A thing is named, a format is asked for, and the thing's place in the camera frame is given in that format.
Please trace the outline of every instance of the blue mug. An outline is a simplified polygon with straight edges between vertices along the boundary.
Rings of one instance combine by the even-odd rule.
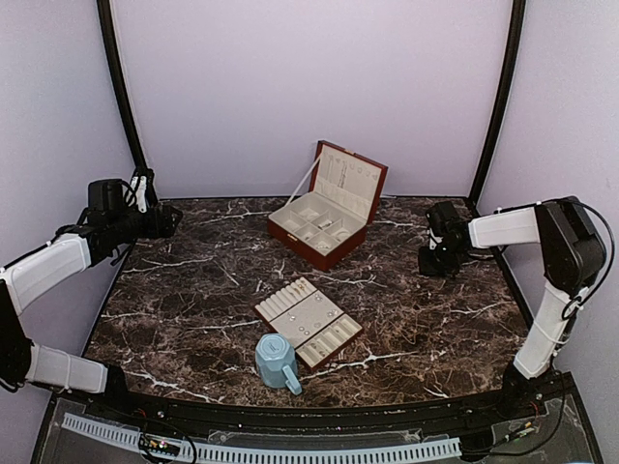
[[[255,363],[262,382],[267,387],[288,387],[294,394],[301,393],[294,348],[279,333],[268,333],[260,338],[255,347]]]

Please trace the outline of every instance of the white wall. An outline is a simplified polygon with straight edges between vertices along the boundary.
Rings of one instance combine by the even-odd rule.
[[[286,195],[327,139],[385,192],[466,195],[511,2],[115,1],[161,197]]]
[[[96,2],[0,4],[0,264],[75,223],[88,183],[132,173]],[[26,334],[79,354],[115,270],[103,263],[44,295]],[[48,395],[0,391],[2,462],[30,462]]]
[[[575,194],[619,235],[618,2],[528,2],[513,91],[480,210]],[[536,246],[508,261],[536,307]],[[619,456],[619,273],[579,317],[559,367],[571,370],[603,454]]]

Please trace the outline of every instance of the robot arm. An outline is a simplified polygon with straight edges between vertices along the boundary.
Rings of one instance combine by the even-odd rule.
[[[47,348],[28,339],[18,317],[63,280],[96,266],[139,238],[171,237],[182,213],[168,205],[148,205],[151,170],[137,169],[130,185],[119,179],[97,181],[88,189],[88,208],[77,224],[61,227],[44,246],[0,268],[0,379],[10,392],[24,382],[104,392],[109,368]]]
[[[565,343],[580,302],[586,298],[606,259],[605,248],[577,198],[463,219],[451,202],[427,211],[430,246],[420,249],[425,276],[455,276],[473,248],[540,244],[545,293],[514,367],[525,379],[544,374]]]

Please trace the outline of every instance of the brown jewelry box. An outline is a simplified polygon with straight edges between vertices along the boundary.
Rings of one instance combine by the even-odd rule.
[[[328,271],[366,240],[386,176],[387,166],[321,140],[309,192],[269,215],[269,233]]]

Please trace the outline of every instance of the dark brown marble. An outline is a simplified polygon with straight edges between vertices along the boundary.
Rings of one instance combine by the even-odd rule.
[[[524,322],[493,261],[456,279],[419,276],[435,200],[383,199],[367,241],[326,274],[267,234],[284,201],[173,201],[185,213],[178,233],[136,245],[87,357],[120,364],[136,392],[235,405],[370,406],[500,387]],[[294,396],[256,375],[267,328],[252,308],[300,276],[365,331],[323,369],[301,367]]]

